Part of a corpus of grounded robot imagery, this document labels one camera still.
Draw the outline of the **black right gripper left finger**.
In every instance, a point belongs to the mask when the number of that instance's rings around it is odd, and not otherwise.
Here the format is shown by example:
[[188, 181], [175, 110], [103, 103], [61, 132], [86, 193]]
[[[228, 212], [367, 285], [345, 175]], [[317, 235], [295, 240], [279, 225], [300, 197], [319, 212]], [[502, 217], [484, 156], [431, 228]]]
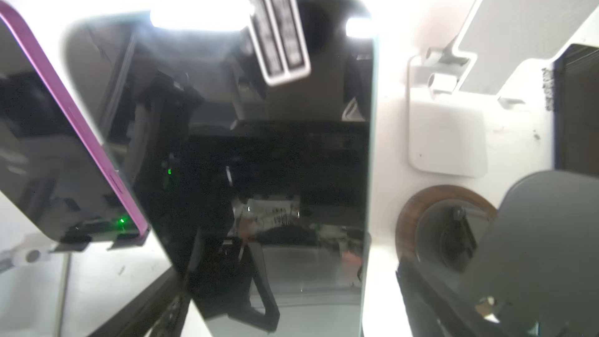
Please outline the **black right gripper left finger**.
[[91, 335], [180, 336], [189, 306], [182, 277], [170, 268]]

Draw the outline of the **round wooden phone stand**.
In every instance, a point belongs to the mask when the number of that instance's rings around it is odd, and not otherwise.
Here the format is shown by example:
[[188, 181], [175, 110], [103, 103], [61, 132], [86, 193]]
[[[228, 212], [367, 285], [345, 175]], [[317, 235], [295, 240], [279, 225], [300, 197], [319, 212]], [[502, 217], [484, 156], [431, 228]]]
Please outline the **round wooden phone stand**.
[[535, 173], [498, 207], [463, 187], [428, 187], [402, 208], [396, 251], [503, 336], [598, 334], [595, 177]]

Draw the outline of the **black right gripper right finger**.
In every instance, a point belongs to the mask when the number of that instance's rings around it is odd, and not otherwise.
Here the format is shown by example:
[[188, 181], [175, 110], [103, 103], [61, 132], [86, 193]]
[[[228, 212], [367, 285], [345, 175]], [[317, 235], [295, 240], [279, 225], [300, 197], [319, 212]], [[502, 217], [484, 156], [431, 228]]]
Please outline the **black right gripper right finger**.
[[414, 336], [503, 336], [458, 299], [449, 287], [426, 273], [414, 260], [403, 257], [396, 277], [410, 330]]

